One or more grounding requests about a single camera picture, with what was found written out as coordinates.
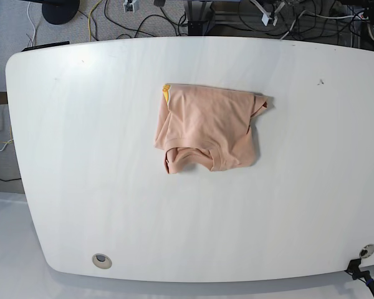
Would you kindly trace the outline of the peach pink T-shirt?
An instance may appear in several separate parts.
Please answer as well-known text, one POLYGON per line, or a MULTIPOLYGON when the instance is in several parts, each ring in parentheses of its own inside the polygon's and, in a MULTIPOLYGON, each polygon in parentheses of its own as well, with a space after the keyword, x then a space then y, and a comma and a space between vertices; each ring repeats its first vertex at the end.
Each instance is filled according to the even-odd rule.
POLYGON ((209 171, 248 167, 256 161, 251 120, 267 109, 269 97, 252 92, 166 84, 155 135, 166 172, 189 164, 209 171))

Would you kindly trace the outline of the black round stand base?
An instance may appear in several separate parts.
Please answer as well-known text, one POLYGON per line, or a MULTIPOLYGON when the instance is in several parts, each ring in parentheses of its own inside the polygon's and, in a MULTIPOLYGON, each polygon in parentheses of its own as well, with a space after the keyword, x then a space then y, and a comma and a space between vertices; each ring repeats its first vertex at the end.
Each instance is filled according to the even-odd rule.
POLYGON ((62 25, 74 18, 79 6, 79 0, 43 1, 42 15, 48 23, 62 25))

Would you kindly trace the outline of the black metal frame post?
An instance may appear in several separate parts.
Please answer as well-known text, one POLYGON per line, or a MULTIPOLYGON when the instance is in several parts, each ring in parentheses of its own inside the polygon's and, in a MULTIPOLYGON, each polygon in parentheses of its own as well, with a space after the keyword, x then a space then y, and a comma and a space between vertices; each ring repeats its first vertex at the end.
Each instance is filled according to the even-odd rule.
POLYGON ((214 17, 212 1, 183 1, 189 36, 205 36, 214 17))

